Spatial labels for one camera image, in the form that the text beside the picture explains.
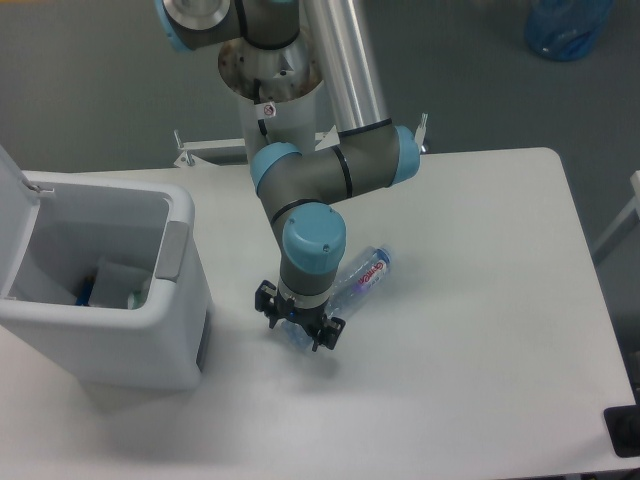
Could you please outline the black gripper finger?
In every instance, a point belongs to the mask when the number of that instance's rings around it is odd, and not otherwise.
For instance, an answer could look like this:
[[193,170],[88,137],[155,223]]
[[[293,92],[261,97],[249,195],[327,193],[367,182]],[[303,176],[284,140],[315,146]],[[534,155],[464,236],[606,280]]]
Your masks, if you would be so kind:
[[277,288],[268,280],[263,280],[254,295],[254,308],[268,319],[268,327],[274,329],[282,315],[278,309]]
[[346,321],[339,317],[324,318],[321,327],[313,337],[311,350],[316,352],[320,347],[334,350],[346,327]]

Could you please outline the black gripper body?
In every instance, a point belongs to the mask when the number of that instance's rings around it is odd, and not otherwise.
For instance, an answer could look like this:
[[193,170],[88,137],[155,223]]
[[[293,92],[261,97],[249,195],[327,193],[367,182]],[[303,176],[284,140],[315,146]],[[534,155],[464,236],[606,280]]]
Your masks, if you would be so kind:
[[307,334],[317,334],[326,324],[326,304],[327,300],[315,307],[299,307],[293,298],[284,299],[277,293],[269,315],[269,328],[274,329],[280,320],[287,320],[301,326]]

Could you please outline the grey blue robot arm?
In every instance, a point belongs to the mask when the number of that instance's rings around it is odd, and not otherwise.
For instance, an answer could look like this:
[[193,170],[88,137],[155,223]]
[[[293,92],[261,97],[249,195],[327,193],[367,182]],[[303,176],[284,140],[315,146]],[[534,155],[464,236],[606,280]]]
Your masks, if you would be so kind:
[[218,46],[221,77],[249,103],[250,174],[281,253],[257,311],[333,349],[345,321],[326,306],[346,248],[334,204],[412,178],[426,134],[392,122],[363,3],[160,1],[156,11],[176,50]]

